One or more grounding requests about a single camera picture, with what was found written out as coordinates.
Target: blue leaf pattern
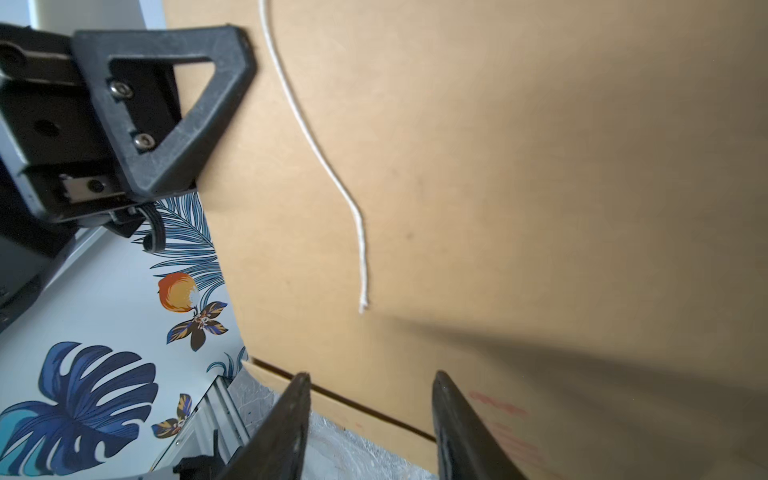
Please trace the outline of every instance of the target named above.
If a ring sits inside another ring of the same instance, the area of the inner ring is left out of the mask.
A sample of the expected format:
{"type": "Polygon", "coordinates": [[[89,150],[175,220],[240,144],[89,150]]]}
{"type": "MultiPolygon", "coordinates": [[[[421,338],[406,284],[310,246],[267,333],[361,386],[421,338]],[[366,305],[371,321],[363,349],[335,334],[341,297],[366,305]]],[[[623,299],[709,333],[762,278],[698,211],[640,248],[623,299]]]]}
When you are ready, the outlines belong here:
{"type": "Polygon", "coordinates": [[[79,343],[57,343],[48,351],[38,380],[40,392],[54,404],[22,402],[0,413],[0,475],[69,475],[100,465],[96,446],[104,456],[117,454],[139,434],[135,420],[149,416],[157,395],[152,363],[134,367],[102,382],[116,370],[141,360],[132,352],[89,346],[72,361],[66,375],[61,364],[79,343]],[[99,360],[101,363],[89,367],[99,360]],[[106,395],[133,387],[98,405],[106,395]]]}
{"type": "MultiPolygon", "coordinates": [[[[215,289],[224,285],[214,244],[210,240],[210,231],[205,221],[203,206],[197,192],[183,197],[166,198],[155,202],[157,212],[163,218],[166,233],[166,246],[162,252],[155,253],[159,257],[168,258],[154,264],[151,268],[169,271],[155,276],[166,276],[170,273],[184,272],[194,279],[200,291],[199,310],[207,304],[215,289]]],[[[141,243],[143,236],[149,230],[139,230],[137,235],[142,238],[133,240],[141,243]]]]}
{"type": "Polygon", "coordinates": [[[232,357],[229,353],[225,352],[224,355],[227,356],[227,364],[224,364],[224,362],[213,362],[208,366],[205,372],[208,373],[216,367],[221,367],[221,376],[231,382],[235,379],[235,375],[243,369],[242,361],[248,359],[248,352],[246,352],[245,347],[240,349],[240,353],[237,354],[237,363],[232,361],[232,357]]]}

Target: gray floor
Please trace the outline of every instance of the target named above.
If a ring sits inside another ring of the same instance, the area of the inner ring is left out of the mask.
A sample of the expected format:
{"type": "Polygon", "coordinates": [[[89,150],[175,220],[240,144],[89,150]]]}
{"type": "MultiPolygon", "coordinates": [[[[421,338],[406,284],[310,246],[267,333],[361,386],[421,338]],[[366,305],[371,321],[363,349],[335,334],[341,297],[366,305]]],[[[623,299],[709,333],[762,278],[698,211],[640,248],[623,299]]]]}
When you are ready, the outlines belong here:
{"type": "MultiPolygon", "coordinates": [[[[245,370],[229,387],[248,433],[253,436],[277,401],[272,390],[245,370]]],[[[363,437],[312,413],[302,480],[436,480],[436,477],[363,437]]]]}

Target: black plastic bracket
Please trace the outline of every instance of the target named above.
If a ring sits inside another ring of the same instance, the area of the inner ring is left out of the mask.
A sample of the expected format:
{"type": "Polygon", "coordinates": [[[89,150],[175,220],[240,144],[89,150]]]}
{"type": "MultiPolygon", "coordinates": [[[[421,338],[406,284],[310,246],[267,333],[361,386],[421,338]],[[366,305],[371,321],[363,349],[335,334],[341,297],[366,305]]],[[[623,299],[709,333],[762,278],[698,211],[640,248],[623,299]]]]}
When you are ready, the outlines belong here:
{"type": "Polygon", "coordinates": [[[163,217],[157,212],[153,203],[141,204],[123,210],[109,213],[111,220],[104,228],[124,238],[131,238],[136,230],[147,222],[150,233],[144,235],[142,245],[144,251],[157,253],[165,250],[165,225],[163,217]]]}
{"type": "Polygon", "coordinates": [[[253,76],[256,59],[244,30],[231,25],[168,31],[77,31],[71,49],[91,103],[120,162],[126,192],[137,202],[189,190],[253,76]],[[163,65],[214,63],[214,76],[197,103],[156,145],[137,147],[141,133],[126,102],[110,89],[123,61],[163,65]]]}

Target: cardboard edge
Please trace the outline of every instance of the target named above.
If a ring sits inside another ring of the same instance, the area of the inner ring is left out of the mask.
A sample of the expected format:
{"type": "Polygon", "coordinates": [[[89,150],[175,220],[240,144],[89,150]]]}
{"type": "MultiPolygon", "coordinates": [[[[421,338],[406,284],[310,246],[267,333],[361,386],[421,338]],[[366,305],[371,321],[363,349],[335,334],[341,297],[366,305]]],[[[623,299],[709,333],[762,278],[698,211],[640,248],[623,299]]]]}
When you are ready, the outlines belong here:
{"type": "MultiPolygon", "coordinates": [[[[245,370],[262,385],[282,393],[290,379],[276,372],[243,361],[245,370]]],[[[437,445],[435,442],[394,425],[353,406],[332,399],[315,389],[311,393],[312,410],[324,416],[339,427],[351,430],[361,437],[376,443],[388,452],[400,455],[414,465],[437,475],[437,445]]]]}

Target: floral wallpaper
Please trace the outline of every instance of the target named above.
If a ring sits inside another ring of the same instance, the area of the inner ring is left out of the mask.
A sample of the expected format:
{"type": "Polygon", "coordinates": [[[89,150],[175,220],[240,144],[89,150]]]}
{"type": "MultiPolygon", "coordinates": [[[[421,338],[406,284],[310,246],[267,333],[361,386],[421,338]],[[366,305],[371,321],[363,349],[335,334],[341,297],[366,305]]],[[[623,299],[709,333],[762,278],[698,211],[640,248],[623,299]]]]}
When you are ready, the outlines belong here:
{"type": "Polygon", "coordinates": [[[0,476],[147,472],[247,358],[197,194],[156,206],[165,251],[103,236],[0,336],[0,476]]]}

